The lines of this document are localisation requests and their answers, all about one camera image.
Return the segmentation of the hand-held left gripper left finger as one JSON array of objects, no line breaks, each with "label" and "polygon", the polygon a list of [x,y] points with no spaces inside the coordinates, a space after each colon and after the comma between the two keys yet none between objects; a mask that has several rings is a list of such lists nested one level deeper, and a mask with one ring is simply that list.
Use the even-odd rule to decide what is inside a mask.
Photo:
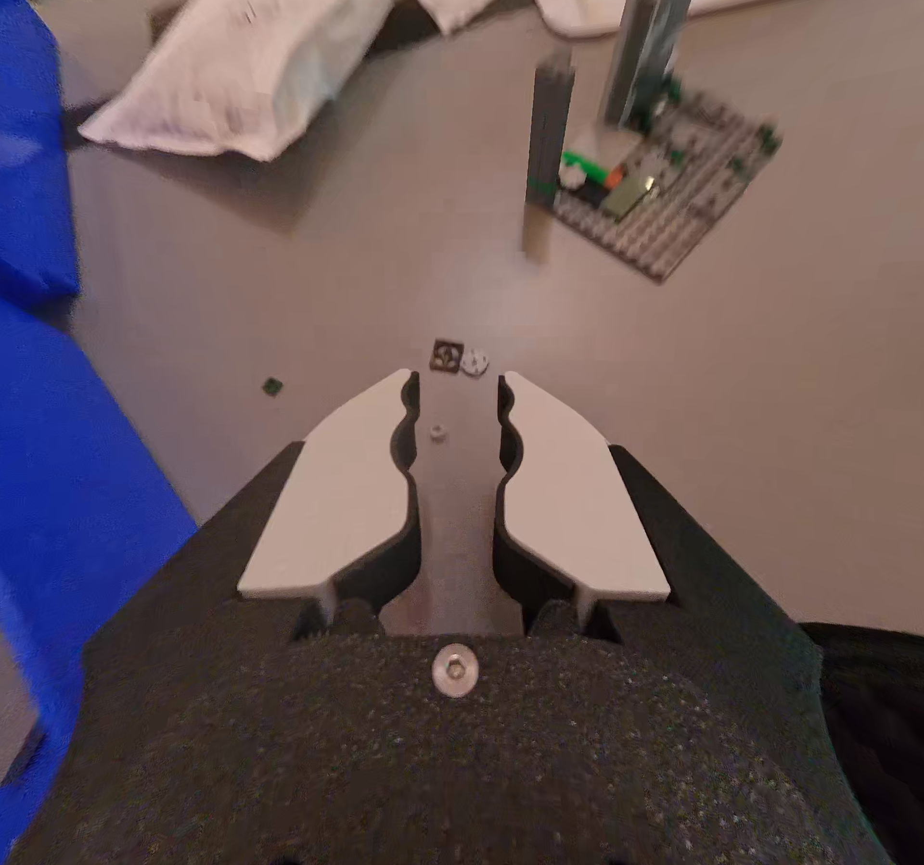
[{"label": "hand-held left gripper left finger", "polygon": [[304,438],[237,593],[307,600],[330,623],[361,600],[379,614],[422,566],[417,456],[420,374],[398,369]]}]

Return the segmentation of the blue divided plastic bin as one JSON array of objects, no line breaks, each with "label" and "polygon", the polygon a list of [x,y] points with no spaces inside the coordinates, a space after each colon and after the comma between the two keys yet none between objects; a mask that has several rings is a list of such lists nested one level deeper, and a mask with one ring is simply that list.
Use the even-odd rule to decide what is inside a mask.
[{"label": "blue divided plastic bin", "polygon": [[2,787],[3,858],[63,762],[84,644],[195,530],[77,344],[2,302],[2,629],[44,732]]}]

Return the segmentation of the white paper bag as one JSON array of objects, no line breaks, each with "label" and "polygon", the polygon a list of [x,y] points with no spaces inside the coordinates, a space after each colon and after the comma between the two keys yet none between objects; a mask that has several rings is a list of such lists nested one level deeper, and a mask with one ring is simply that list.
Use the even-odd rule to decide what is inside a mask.
[{"label": "white paper bag", "polygon": [[127,150],[273,161],[337,97],[394,3],[188,0],[79,133]]}]

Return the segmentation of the grey desk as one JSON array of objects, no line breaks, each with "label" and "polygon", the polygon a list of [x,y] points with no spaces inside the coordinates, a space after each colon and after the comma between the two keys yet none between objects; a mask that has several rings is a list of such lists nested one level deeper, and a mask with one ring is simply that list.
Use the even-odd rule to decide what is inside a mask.
[{"label": "grey desk", "polygon": [[[687,26],[682,80],[783,142],[663,285],[543,214],[521,236],[555,44],[529,0],[389,43],[271,165],[73,139],[65,324],[198,522],[419,370],[424,558],[391,632],[516,630],[491,573],[513,370],[624,445],[791,617],[921,633],[922,0]],[[431,371],[436,339],[487,373]]]}]

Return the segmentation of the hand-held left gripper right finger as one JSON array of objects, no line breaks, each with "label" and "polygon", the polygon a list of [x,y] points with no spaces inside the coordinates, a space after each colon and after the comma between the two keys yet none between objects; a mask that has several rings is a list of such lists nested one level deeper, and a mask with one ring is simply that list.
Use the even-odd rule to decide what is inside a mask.
[{"label": "hand-held left gripper right finger", "polygon": [[498,379],[494,578],[531,628],[564,604],[587,628],[599,606],[668,605],[672,588],[607,439],[523,374]]}]

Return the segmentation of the grey brick model on baseplate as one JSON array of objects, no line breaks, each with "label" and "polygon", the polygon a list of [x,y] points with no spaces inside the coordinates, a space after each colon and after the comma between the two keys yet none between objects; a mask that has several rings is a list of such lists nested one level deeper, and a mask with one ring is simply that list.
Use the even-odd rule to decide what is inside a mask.
[{"label": "grey brick model on baseplate", "polygon": [[750,120],[674,72],[693,0],[626,0],[596,133],[627,134],[615,163],[565,149],[576,69],[559,48],[535,70],[524,230],[536,213],[666,281],[778,154],[770,120]]}]

